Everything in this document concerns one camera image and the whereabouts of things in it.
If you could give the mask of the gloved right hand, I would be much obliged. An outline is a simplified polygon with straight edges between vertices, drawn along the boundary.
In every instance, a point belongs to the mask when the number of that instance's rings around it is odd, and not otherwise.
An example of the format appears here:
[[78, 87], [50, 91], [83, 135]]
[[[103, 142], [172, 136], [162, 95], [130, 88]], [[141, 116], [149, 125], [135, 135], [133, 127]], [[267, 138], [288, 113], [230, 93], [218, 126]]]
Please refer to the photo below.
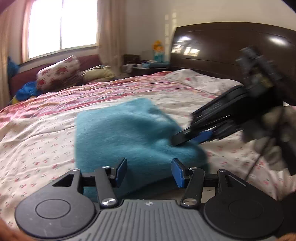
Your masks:
[[255, 152], [267, 161], [274, 171], [288, 169], [295, 174], [295, 108], [278, 106], [262, 116], [262, 123], [245, 125], [242, 140], [253, 144]]

